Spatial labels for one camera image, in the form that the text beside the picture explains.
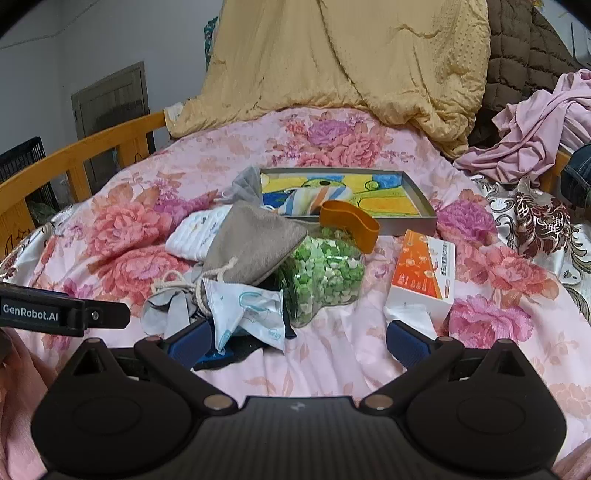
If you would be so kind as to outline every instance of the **drawstring cord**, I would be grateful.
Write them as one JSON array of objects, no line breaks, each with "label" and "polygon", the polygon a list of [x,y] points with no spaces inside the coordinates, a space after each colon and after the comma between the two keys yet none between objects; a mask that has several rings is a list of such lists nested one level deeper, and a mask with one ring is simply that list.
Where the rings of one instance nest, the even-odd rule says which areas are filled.
[{"label": "drawstring cord", "polygon": [[[195,283],[191,283],[185,280],[184,275],[178,270],[169,270],[164,274],[162,278],[154,280],[154,283],[152,283],[152,295],[156,295],[157,293],[161,293],[163,291],[181,289],[187,293],[190,293],[193,303],[197,304],[199,310],[204,315],[210,317],[212,316],[212,312],[209,310],[209,308],[207,308],[202,297],[203,279],[215,278],[218,282],[224,283],[224,273],[226,273],[228,270],[233,269],[236,266],[237,262],[238,258],[232,257],[226,265],[220,268],[212,268],[211,270],[201,272],[201,274],[197,277]],[[173,277],[174,280],[167,280],[167,278],[169,277]]]}]

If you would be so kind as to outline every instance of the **orange strap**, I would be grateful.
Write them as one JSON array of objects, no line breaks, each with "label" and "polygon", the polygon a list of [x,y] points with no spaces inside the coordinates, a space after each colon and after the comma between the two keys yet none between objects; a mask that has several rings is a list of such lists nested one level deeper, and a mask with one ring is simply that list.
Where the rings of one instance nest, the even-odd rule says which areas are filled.
[{"label": "orange strap", "polygon": [[349,231],[364,254],[374,251],[379,223],[355,205],[341,200],[327,200],[320,208],[320,224]]}]

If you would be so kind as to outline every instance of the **brown quilted blanket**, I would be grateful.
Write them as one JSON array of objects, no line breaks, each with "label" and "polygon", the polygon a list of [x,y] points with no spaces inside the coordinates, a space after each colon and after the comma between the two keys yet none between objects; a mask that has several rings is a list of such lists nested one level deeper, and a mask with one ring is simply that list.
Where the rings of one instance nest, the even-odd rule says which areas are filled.
[{"label": "brown quilted blanket", "polygon": [[582,66],[529,0],[487,0],[491,57],[482,108],[470,145],[491,146],[498,133],[491,119],[507,103],[519,103],[539,89],[552,91],[563,73]]}]

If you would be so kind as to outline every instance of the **metal screw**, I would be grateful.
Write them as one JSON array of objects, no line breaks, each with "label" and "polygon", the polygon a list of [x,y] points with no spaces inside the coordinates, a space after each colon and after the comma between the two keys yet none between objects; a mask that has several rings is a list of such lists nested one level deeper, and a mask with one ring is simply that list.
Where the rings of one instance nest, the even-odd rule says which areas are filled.
[{"label": "metal screw", "polygon": [[374,410],[386,410],[386,408],[390,408],[394,403],[387,395],[382,394],[374,394],[370,395],[365,399],[365,404]]},{"label": "metal screw", "polygon": [[209,395],[203,400],[203,404],[210,410],[226,410],[233,405],[233,400],[227,395]]}]

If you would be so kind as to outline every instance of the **wooden bed frame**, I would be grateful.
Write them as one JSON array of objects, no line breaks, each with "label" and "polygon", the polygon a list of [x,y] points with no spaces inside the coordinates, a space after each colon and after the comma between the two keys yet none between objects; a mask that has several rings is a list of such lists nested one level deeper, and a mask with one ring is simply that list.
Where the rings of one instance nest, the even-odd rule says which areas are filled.
[{"label": "wooden bed frame", "polygon": [[[86,137],[27,167],[0,184],[0,260],[35,227],[25,197],[51,179],[66,173],[75,202],[91,197],[84,161],[116,148],[119,165],[128,167],[137,155],[148,157],[146,134],[165,127],[164,112],[152,113]],[[545,192],[552,192],[569,157],[558,153],[554,167],[540,178]]]}]

